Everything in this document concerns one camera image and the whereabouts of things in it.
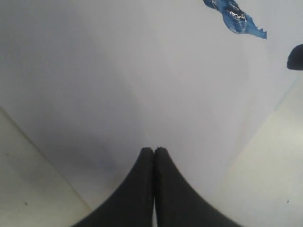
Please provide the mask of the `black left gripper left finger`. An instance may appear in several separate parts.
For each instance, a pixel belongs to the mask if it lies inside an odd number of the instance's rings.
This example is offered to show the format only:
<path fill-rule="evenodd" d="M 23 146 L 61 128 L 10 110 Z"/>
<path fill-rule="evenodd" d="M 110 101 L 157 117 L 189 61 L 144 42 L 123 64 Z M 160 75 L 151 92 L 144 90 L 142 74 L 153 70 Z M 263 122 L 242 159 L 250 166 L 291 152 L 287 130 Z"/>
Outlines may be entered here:
<path fill-rule="evenodd" d="M 113 194 L 75 227 L 151 227 L 153 216 L 153 158 L 142 148 L 129 174 Z"/>

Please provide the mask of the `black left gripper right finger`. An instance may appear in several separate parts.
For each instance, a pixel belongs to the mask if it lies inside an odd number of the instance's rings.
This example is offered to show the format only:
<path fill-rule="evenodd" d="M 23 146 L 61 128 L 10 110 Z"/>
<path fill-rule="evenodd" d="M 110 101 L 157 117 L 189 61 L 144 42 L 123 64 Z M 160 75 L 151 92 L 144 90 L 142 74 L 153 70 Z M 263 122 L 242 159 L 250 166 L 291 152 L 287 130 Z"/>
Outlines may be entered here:
<path fill-rule="evenodd" d="M 157 148 L 154 152 L 153 178 L 157 226 L 240 226 L 205 201 L 191 187 L 165 148 Z"/>

